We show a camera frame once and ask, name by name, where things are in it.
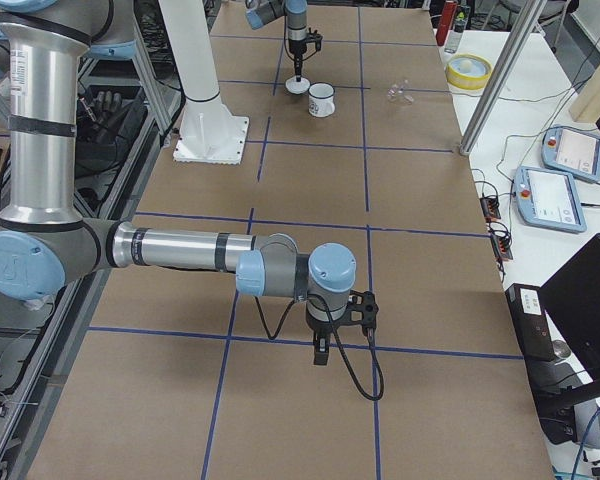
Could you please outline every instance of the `blue cable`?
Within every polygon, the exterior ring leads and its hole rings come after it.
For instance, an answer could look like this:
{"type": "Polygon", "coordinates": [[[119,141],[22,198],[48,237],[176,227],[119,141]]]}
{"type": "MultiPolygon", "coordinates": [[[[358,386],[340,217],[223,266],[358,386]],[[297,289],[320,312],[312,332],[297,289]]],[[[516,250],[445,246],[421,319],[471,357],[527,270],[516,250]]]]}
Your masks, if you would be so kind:
{"type": "Polygon", "coordinates": [[[576,479],[576,470],[578,469],[578,464],[580,463],[580,456],[582,455],[582,451],[584,450],[585,441],[587,440],[587,436],[589,435],[589,431],[591,430],[591,426],[593,425],[593,422],[596,420],[596,418],[598,418],[599,415],[600,415],[600,406],[595,411],[595,413],[593,415],[591,415],[591,418],[589,419],[589,423],[587,424],[587,428],[585,429],[584,434],[582,435],[582,438],[580,439],[580,448],[578,448],[578,454],[576,455],[576,461],[574,462],[573,470],[571,471],[571,480],[576,479]]]}

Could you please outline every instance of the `red bottle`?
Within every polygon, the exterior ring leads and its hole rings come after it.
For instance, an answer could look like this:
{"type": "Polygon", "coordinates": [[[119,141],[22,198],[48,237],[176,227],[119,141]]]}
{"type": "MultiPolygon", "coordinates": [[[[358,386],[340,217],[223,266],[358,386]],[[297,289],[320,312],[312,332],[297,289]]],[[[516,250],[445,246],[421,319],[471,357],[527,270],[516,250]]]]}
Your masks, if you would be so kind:
{"type": "Polygon", "coordinates": [[[438,23],[438,32],[436,33],[436,43],[439,47],[444,45],[444,42],[447,40],[447,33],[449,33],[449,28],[453,23],[457,6],[458,2],[455,0],[447,0],[444,2],[442,17],[440,18],[440,23],[438,23]]]}

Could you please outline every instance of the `white table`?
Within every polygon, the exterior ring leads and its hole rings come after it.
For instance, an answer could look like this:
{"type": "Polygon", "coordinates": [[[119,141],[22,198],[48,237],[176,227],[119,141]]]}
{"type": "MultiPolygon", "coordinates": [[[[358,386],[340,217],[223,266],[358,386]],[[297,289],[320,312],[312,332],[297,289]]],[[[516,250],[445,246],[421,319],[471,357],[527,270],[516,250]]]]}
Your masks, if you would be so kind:
{"type": "MultiPolygon", "coordinates": [[[[500,32],[465,32],[458,53],[472,53],[489,60],[495,66],[498,55],[507,39],[507,33],[500,32]]],[[[440,50],[443,62],[451,57],[440,50]]],[[[523,49],[511,75],[509,76],[500,97],[507,99],[539,99],[555,95],[569,89],[571,83],[547,43],[539,34],[532,34],[523,49]]],[[[467,92],[450,87],[454,93],[454,106],[461,130],[467,124],[478,103],[478,98],[469,95],[480,95],[482,91],[467,92]]],[[[595,128],[593,124],[576,123],[568,113],[569,106],[576,95],[569,94],[541,102],[517,102],[498,100],[482,131],[475,148],[471,152],[472,168],[484,172],[486,180],[493,183],[499,193],[510,189],[510,182],[496,170],[496,164],[501,160],[505,140],[509,135],[535,135],[547,127],[547,121],[553,117],[560,105],[566,106],[560,111],[551,124],[572,125],[583,130],[595,128]]],[[[543,135],[534,138],[509,139],[505,161],[501,170],[512,177],[517,167],[522,163],[527,166],[542,166],[540,145],[543,135]]],[[[482,179],[479,172],[474,172],[476,180],[482,179]]],[[[580,200],[585,203],[600,203],[600,186],[577,181],[580,200]]],[[[482,185],[477,185],[478,192],[482,185]]],[[[492,193],[490,187],[485,187],[485,194],[492,193]]],[[[500,211],[505,223],[512,232],[512,252],[514,260],[505,263],[506,276],[503,286],[506,289],[512,283],[527,283],[542,285],[556,270],[558,270],[582,245],[594,234],[600,232],[600,209],[584,209],[587,231],[581,234],[569,234],[524,225],[515,204],[509,209],[510,198],[500,197],[500,211]]],[[[552,338],[560,338],[558,331],[551,327],[552,338]]],[[[573,358],[569,363],[575,371],[582,366],[573,358]]],[[[581,374],[581,380],[588,382],[588,375],[581,374]]],[[[554,466],[559,471],[570,472],[577,452],[577,446],[571,442],[555,446],[547,440],[547,448],[554,466]]],[[[589,460],[600,458],[600,451],[587,452],[589,460]]],[[[580,462],[578,471],[591,474],[591,464],[580,462]]]]}

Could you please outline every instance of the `label on robot arm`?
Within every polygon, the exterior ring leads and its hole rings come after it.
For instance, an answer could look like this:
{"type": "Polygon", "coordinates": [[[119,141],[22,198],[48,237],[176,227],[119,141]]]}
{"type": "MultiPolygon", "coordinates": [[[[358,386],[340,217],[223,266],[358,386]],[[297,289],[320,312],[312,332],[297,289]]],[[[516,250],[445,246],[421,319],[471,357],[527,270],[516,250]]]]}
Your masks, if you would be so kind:
{"type": "Polygon", "coordinates": [[[538,292],[526,288],[520,289],[520,300],[522,301],[522,310],[528,315],[542,315],[538,292]]]}
{"type": "Polygon", "coordinates": [[[11,50],[11,95],[27,93],[27,52],[11,50]]]}

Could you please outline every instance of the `blue and white device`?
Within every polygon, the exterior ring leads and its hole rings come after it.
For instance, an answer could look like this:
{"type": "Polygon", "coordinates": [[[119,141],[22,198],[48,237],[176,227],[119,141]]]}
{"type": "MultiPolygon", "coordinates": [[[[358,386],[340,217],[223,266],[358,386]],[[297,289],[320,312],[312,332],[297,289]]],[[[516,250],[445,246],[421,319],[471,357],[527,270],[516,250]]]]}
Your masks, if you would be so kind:
{"type": "Polygon", "coordinates": [[[571,233],[587,229],[575,181],[569,172],[520,167],[513,182],[525,223],[571,233]]]}
{"type": "Polygon", "coordinates": [[[544,135],[542,161],[586,182],[600,181],[600,137],[576,128],[555,125],[544,135]]]}

